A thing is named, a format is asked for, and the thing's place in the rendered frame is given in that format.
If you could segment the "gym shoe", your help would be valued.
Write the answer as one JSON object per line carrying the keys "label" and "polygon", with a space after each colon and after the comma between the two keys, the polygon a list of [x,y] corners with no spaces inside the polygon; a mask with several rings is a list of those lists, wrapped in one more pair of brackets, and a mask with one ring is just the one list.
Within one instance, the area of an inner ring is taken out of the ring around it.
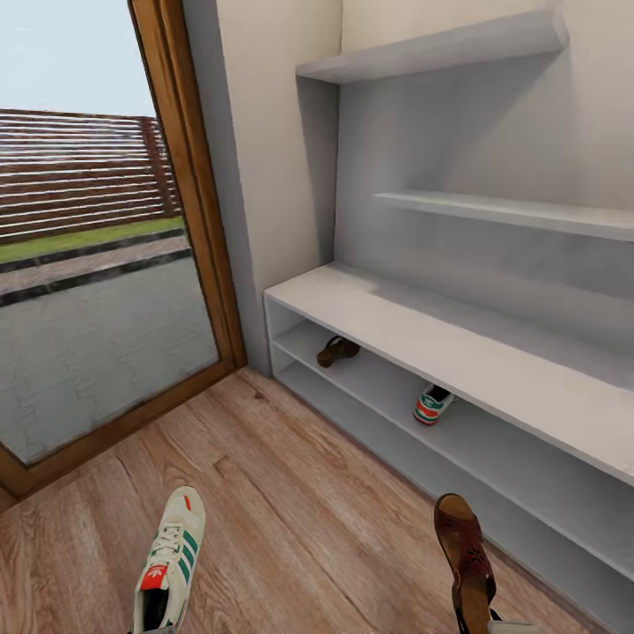
{"label": "gym shoe", "polygon": [[443,387],[431,384],[420,397],[414,410],[417,421],[433,426],[449,405],[460,397],[446,391]]}
{"label": "gym shoe", "polygon": [[180,486],[167,502],[137,583],[132,634],[170,624],[179,633],[187,612],[204,527],[201,496],[193,486]]}

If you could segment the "sandal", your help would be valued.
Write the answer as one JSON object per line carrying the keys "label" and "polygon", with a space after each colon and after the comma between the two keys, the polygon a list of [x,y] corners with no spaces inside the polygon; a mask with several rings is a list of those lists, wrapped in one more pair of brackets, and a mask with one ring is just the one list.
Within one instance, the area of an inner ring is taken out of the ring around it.
{"label": "sandal", "polygon": [[361,345],[337,335],[328,342],[325,350],[318,354],[318,365],[322,368],[328,368],[337,358],[355,357],[360,349]]}
{"label": "sandal", "polygon": [[490,561],[483,550],[480,523],[455,493],[447,493],[435,505],[434,527],[453,572],[453,608],[459,608],[470,634],[490,634],[489,605],[497,588]]}

